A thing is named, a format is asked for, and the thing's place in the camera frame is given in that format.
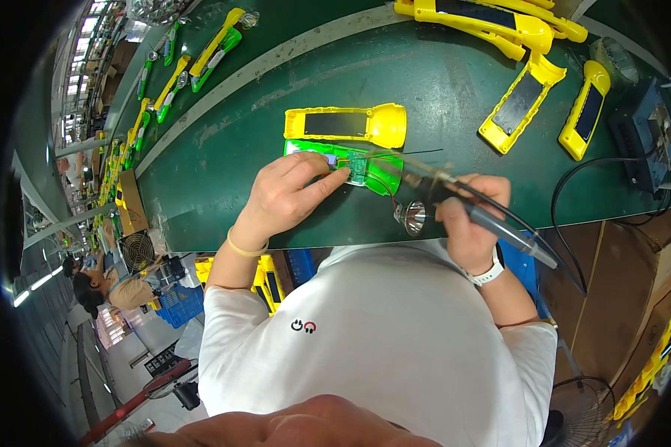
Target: circuit board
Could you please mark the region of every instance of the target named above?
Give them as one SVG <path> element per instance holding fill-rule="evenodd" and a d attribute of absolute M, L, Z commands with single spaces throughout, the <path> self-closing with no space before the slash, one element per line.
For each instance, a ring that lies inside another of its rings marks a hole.
<path fill-rule="evenodd" d="M 338 167 L 347 166 L 350 168 L 350 176 L 346 183 L 355 184 L 356 186 L 366 185 L 366 171 L 368 170 L 368 159 L 364 158 L 364 154 L 348 151 L 348 162 L 341 159 Z"/>

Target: blue plastic crate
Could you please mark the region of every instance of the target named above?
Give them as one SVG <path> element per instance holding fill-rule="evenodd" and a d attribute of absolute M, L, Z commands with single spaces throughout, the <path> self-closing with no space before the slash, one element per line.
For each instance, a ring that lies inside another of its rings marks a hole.
<path fill-rule="evenodd" d="M 315 275 L 315 266 L 313 265 L 313 257 L 311 250 L 308 248 L 295 248 L 293 250 L 285 250 L 288 256 L 288 263 L 290 263 L 291 272 L 293 273 L 293 287 L 304 285 L 308 280 Z"/>
<path fill-rule="evenodd" d="M 186 288 L 179 283 L 160 296 L 161 309 L 157 315 L 164 318 L 174 329 L 204 312 L 204 291 L 201 287 Z"/>

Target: green workbench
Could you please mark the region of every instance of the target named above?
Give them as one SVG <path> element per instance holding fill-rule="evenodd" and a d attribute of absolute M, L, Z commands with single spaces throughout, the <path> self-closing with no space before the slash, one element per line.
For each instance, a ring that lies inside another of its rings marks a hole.
<path fill-rule="evenodd" d="M 305 1 L 296 1 L 303 9 L 287 13 L 278 2 L 229 1 L 220 8 L 207 0 L 202 3 L 190 15 L 192 22 L 179 30 L 176 58 L 181 54 L 198 57 L 232 5 L 255 6 L 261 21 L 244 32 L 241 44 L 224 58 L 201 92 L 193 94 L 188 88 L 180 92 L 164 123 L 153 120 L 141 159 L 183 113 L 251 59 L 323 23 L 382 5 L 378 1 L 345 1 L 308 6 Z M 152 228 L 163 230 L 171 250 L 216 250 L 246 203 L 258 170 L 283 153 L 286 109 L 372 107 L 394 102 L 405 106 L 408 114 L 404 152 L 443 148 L 417 157 L 432 165 L 450 163 L 454 174 L 509 177 L 511 208 L 535 227 L 550 226 L 549 203 L 555 184 L 576 165 L 557 143 L 557 136 L 582 85 L 588 47 L 556 41 L 546 58 L 566 67 L 567 77 L 551 90 L 517 144 L 502 156 L 479 138 L 476 130 L 523 64 L 505 58 L 492 45 L 445 26 L 403 22 L 309 51 L 226 97 L 159 154 L 138 179 L 147 218 Z M 654 74 L 643 62 L 639 65 L 645 75 Z M 148 97 L 158 96 L 175 63 L 163 67 L 160 59 L 155 66 L 147 85 Z M 617 93 L 607 97 L 603 117 L 620 97 Z M 125 108 L 129 118 L 122 120 L 117 136 L 134 124 L 137 110 L 134 98 Z M 601 121 L 585 159 L 616 155 L 608 127 Z M 399 202 L 410 198 L 407 187 L 396 193 Z M 565 187 L 557 219 L 560 224 L 573 224 L 618 218 L 655 210 L 658 203 L 650 194 L 631 187 L 622 164 L 592 166 Z M 303 224 L 273 237 L 270 246 L 319 247 L 410 239 L 392 214 L 389 197 L 344 185 Z M 422 238 L 441 236 L 444 231 L 435 222 L 426 224 L 421 234 Z"/>

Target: electric fan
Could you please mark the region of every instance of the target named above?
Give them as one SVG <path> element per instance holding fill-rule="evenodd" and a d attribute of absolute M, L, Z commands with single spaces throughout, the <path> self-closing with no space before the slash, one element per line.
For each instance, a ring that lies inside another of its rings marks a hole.
<path fill-rule="evenodd" d="M 144 395 L 149 399 L 161 399 L 174 393 L 182 406 L 191 411 L 201 403 L 197 395 L 199 388 L 196 379 L 198 377 L 199 361 L 184 359 L 147 383 L 144 386 Z M 167 380 L 166 383 L 157 387 L 153 386 L 155 382 L 161 382 L 164 378 Z"/>
<path fill-rule="evenodd" d="M 604 380 L 582 375 L 556 384 L 540 447 L 599 446 L 613 409 L 614 394 Z"/>
<path fill-rule="evenodd" d="M 157 261 L 152 239 L 149 238 L 149 233 L 145 229 L 122 237 L 119 240 L 119 252 L 125 260 L 126 269 L 130 275 L 151 267 Z"/>

